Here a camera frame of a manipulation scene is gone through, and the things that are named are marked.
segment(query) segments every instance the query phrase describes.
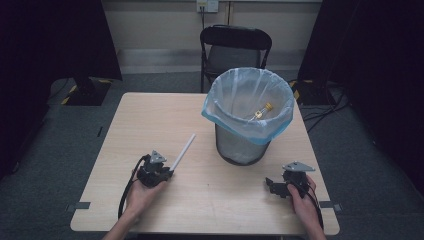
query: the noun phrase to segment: mesh trash can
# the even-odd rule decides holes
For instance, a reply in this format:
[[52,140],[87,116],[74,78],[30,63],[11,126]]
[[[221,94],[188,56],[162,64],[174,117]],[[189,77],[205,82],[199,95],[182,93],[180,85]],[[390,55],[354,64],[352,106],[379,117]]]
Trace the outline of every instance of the mesh trash can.
[[258,162],[271,140],[293,119],[294,98],[286,81],[257,68],[235,68],[212,84],[202,116],[215,123],[220,156],[236,165]]

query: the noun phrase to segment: object in trash can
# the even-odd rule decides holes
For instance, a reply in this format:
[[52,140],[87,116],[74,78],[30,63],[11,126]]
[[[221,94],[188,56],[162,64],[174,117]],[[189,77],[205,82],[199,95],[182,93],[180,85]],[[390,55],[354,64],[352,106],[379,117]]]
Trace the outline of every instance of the object in trash can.
[[255,119],[258,119],[258,120],[261,119],[262,117],[264,117],[271,110],[272,110],[272,105],[271,105],[271,103],[267,102],[265,104],[265,107],[264,108],[262,108],[261,110],[255,112],[255,116],[253,116],[250,119],[250,121],[253,121]]

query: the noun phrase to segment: white rod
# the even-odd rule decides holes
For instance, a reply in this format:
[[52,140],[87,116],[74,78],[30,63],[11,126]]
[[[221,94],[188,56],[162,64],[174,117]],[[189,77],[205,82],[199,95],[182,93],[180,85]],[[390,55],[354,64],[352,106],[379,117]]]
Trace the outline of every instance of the white rod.
[[191,135],[191,138],[188,140],[187,144],[185,145],[185,147],[181,151],[180,155],[175,160],[174,165],[172,165],[172,167],[169,169],[170,171],[174,171],[174,169],[177,167],[178,163],[183,158],[185,152],[187,152],[188,147],[190,147],[190,144],[193,142],[195,137],[196,137],[196,134],[193,133],[193,135]]

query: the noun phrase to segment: chair backrest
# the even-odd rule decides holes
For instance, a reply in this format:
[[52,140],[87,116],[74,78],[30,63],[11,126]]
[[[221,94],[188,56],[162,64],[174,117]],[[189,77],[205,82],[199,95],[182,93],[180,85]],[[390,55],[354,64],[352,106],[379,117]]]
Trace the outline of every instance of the chair backrest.
[[266,32],[256,28],[230,25],[213,25],[203,29],[200,33],[200,42],[204,57],[206,57],[206,44],[265,51],[261,68],[265,68],[272,47],[272,39]]

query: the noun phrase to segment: black curtain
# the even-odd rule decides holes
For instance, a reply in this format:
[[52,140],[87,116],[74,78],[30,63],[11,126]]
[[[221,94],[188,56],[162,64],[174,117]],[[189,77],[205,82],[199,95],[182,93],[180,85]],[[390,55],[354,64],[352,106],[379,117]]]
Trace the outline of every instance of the black curtain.
[[100,0],[2,0],[0,66],[0,179],[47,111],[53,81],[122,80]]
[[423,46],[423,1],[324,0],[299,73],[344,84],[376,145],[421,193]]

